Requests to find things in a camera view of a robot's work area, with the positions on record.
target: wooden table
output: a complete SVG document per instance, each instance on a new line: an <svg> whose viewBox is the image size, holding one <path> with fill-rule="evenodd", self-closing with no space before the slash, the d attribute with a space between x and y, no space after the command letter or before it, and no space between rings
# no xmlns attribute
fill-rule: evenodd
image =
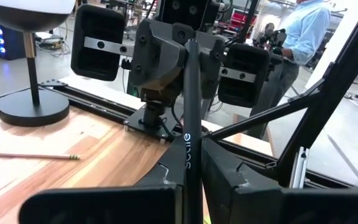
<svg viewBox="0 0 358 224"><path fill-rule="evenodd" d="M73 87L88 86L83 89L91 86L91 81L78 77L63 81ZM94 89L134 108L143 105L118 91L101 86ZM205 121L203 124L209 129L220 128ZM258 139L239 134L227 140L271 155L269 144ZM0 158L0 223L17 223L23 201L41 190L133 185L148 173L167 146L141 133L125 132L121 124L74 107L63 121L41 128L20 128L0 121L0 152L81 156L80 161Z"/></svg>

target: lamp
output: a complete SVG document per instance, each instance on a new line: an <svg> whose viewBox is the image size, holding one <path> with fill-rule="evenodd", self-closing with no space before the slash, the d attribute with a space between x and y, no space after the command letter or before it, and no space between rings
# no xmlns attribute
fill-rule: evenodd
<svg viewBox="0 0 358 224"><path fill-rule="evenodd" d="M33 34L51 30L70 15L75 0L0 0L0 25L23 32L30 88L0 99L0 119L15 126L37 127L66 118L69 102L65 96L40 90L35 66ZM5 52L0 39L0 53Z"/></svg>

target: floor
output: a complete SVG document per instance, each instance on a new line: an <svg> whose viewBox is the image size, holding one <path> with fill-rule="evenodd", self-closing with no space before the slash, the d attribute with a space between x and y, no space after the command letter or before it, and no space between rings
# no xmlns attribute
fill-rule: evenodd
<svg viewBox="0 0 358 224"><path fill-rule="evenodd" d="M74 18L70 17L66 24L62 24L61 28L55 30L55 33L60 33L61 36L67 35L68 46L71 46L73 21ZM38 50L37 54L39 82L63 78L70 74L70 54L53 57L50 52L44 50ZM309 70L301 68L293 89L287 92L282 103L288 98L296 96L296 93L302 93L310 75ZM107 85L115 90L124 91L127 77L128 72L120 70L115 82L93 81L90 83ZM28 86L25 59L14 61L0 59L0 95ZM358 93L358 85L352 86L349 91ZM212 111L217 110L218 107L219 103L212 107ZM220 110L209 114L207 120L221 126L227 126L232 124L232 117L235 113L247 117L249 112L250 109L248 108L223 105ZM282 153L303 113L304 111L299 111L270 122L269 129L277 156ZM358 186L358 101L342 100L311 148L308 168Z"/></svg>

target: man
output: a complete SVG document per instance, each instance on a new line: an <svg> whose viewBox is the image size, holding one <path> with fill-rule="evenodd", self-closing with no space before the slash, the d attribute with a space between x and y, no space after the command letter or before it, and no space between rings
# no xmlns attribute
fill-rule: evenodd
<svg viewBox="0 0 358 224"><path fill-rule="evenodd" d="M258 103L251 116L278 105L299 73L299 65L306 65L317 51L331 20L331 11L324 0L297 0L295 10L286 18L280 29L287 39L283 44L284 61L275 67L260 92ZM247 134L262 139L267 123L255 126Z"/></svg>

